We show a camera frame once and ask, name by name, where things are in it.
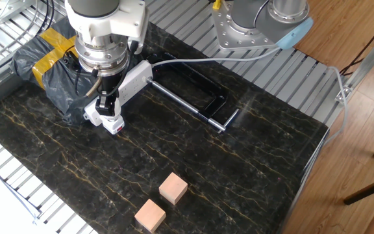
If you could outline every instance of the metal rack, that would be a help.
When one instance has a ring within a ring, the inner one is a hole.
[[[48,230],[59,234],[97,234],[2,145],[0,176],[40,212],[38,219],[46,224]]]

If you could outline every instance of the wire shelf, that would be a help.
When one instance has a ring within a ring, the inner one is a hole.
[[[66,16],[63,0],[54,0],[53,23]],[[0,63],[11,57],[21,46],[33,39],[45,18],[47,1],[37,1],[8,21],[0,24]]]

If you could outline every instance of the metal handle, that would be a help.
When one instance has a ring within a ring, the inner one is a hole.
[[[234,111],[234,113],[231,115],[231,117],[229,117],[229,119],[226,121],[226,123],[223,125],[225,128],[231,123],[231,121],[233,120],[233,118],[239,113],[239,109],[236,109]]]
[[[147,79],[147,82],[148,83],[151,83],[153,87],[157,88],[159,91],[161,91],[162,93],[164,93],[165,95],[169,96],[171,99],[173,99],[174,101],[176,101],[177,103],[180,103],[181,105],[183,105],[184,107],[186,107],[187,109],[191,110],[194,114],[199,114],[199,110],[197,108],[195,108],[193,105],[189,104],[187,101],[183,100],[181,97],[177,96],[176,94],[174,94],[173,92],[169,91],[166,87],[162,86],[161,84],[153,81],[151,78],[148,78]],[[219,133],[221,133],[222,131],[226,131],[226,126],[232,121],[232,119],[237,115],[239,109],[237,109],[233,115],[226,121],[225,125],[221,125],[219,122],[215,121],[214,119],[212,118],[209,118],[207,120],[208,123],[210,123],[211,125],[213,125],[214,127],[217,127],[219,129]]]

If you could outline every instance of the wooden block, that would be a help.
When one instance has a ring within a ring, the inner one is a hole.
[[[171,173],[160,186],[160,194],[173,205],[179,202],[186,191],[187,183],[174,173]]]
[[[150,199],[135,215],[135,219],[151,233],[157,229],[165,218],[166,212]]]

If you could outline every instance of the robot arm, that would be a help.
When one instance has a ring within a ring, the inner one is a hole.
[[[282,49],[300,41],[313,25],[306,0],[235,0],[232,20],[246,29],[258,29]]]
[[[79,63],[101,79],[99,97],[91,104],[91,113],[97,115],[93,120],[101,119],[103,125],[112,126],[108,128],[111,133],[116,133],[123,127],[119,87],[128,75],[132,55],[141,52],[147,31],[145,2],[66,0],[65,7],[70,25],[77,32]]]

